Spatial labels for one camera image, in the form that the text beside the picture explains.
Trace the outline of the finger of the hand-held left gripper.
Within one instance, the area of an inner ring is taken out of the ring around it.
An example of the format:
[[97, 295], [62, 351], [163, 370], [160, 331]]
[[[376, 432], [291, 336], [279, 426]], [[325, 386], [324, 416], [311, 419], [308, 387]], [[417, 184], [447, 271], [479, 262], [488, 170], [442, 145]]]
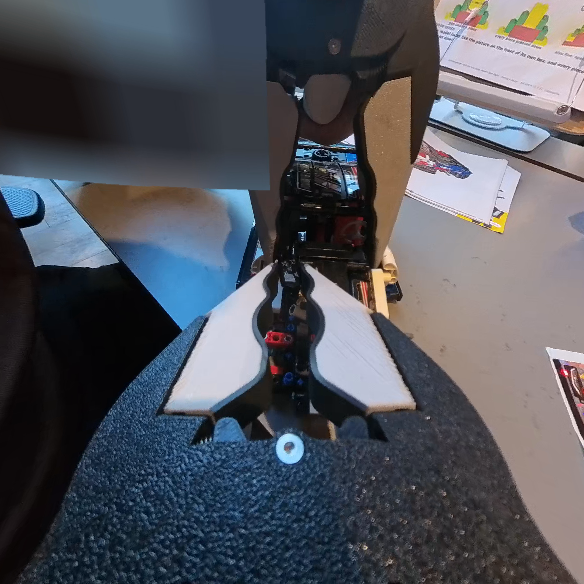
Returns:
[[383, 83], [355, 116], [357, 165], [369, 211], [369, 266], [378, 268], [412, 172], [411, 77]]
[[298, 109], [296, 99], [281, 84], [268, 82], [266, 85], [269, 188], [251, 190], [250, 201], [263, 260], [265, 264], [270, 264], [274, 261], [281, 182], [291, 165], [296, 145]]

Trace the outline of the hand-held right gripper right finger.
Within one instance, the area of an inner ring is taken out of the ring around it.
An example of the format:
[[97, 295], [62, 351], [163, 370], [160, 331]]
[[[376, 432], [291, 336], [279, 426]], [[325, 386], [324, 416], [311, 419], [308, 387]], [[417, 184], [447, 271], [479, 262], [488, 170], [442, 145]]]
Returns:
[[351, 418], [410, 412], [416, 401], [375, 317], [315, 267], [304, 264], [310, 346], [309, 395], [317, 413], [337, 428]]

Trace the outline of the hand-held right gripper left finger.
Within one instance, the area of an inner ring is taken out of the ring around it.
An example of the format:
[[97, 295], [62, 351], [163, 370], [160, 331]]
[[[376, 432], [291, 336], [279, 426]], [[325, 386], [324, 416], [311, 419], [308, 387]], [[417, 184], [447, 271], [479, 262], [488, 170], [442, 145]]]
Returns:
[[265, 336], [277, 291], [278, 267], [271, 263], [206, 315], [162, 406], [167, 416], [203, 419], [193, 440], [211, 438], [226, 418], [243, 430], [270, 409], [273, 376]]

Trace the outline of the red white toy race car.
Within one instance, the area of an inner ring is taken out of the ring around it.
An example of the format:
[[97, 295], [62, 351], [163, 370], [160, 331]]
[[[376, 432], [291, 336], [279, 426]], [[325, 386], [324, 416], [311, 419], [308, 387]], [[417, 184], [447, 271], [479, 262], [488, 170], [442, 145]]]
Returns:
[[310, 346], [315, 335], [308, 324], [304, 264], [385, 319], [390, 303], [402, 298], [389, 249], [383, 253], [381, 267], [369, 266], [369, 211], [358, 173], [354, 147], [326, 148], [300, 140], [283, 180], [282, 241], [276, 255], [278, 262], [289, 257], [299, 260], [301, 290], [286, 291], [281, 286], [265, 340], [274, 390], [288, 395], [301, 413], [317, 413], [309, 395]]

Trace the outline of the black star-printed brick piece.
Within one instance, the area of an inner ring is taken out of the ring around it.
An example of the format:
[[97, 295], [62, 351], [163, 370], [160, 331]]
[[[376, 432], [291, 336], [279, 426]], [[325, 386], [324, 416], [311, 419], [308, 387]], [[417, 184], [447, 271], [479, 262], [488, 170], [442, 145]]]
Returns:
[[301, 290], [299, 260], [294, 257], [281, 258], [278, 262], [280, 283], [283, 290], [298, 292]]

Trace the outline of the task sheet on stand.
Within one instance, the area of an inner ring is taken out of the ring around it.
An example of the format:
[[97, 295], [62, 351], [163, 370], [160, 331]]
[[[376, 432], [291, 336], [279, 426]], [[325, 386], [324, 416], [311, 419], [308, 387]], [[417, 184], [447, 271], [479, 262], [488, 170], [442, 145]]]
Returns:
[[438, 94], [583, 136], [583, 111], [443, 67]]

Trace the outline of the person's left hand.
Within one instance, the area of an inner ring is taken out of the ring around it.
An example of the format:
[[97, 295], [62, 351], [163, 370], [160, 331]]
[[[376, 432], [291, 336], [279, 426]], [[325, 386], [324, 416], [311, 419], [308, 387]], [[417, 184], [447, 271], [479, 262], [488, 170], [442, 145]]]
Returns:
[[317, 124], [308, 119], [302, 119], [298, 125], [298, 136], [304, 140], [321, 145], [333, 145], [346, 140], [353, 135], [353, 124]]

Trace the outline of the open toy instruction booklet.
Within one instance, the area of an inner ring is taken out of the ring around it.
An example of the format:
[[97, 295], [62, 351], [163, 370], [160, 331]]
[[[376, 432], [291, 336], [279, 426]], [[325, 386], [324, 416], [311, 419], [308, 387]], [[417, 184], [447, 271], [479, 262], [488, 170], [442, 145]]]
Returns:
[[506, 159], [457, 150], [426, 130], [405, 194], [502, 234], [521, 176]]

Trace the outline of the white board stand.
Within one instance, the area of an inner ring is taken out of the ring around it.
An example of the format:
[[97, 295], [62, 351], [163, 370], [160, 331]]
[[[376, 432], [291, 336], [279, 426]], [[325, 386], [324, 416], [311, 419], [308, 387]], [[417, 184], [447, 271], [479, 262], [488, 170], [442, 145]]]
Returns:
[[548, 130], [530, 122], [444, 97], [434, 101], [430, 120], [521, 154], [551, 137]]

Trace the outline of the person's black pants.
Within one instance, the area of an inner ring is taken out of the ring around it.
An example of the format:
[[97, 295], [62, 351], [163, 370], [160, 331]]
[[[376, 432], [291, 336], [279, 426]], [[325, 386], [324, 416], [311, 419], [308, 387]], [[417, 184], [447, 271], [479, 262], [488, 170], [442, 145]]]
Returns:
[[102, 415], [181, 332], [121, 263], [38, 266], [41, 329], [57, 362], [65, 403]]

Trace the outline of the printed brick instruction sheet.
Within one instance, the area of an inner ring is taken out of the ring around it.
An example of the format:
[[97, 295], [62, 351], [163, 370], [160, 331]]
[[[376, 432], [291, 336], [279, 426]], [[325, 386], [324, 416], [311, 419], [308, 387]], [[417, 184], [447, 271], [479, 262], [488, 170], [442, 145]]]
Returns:
[[443, 67], [583, 111], [583, 1], [438, 1]]

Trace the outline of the holographic sticker sheet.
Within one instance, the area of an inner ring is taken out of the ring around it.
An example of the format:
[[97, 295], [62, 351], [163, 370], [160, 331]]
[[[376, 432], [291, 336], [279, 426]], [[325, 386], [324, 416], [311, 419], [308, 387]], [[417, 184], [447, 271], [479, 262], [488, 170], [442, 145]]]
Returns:
[[583, 354], [546, 347], [560, 395], [583, 449]]

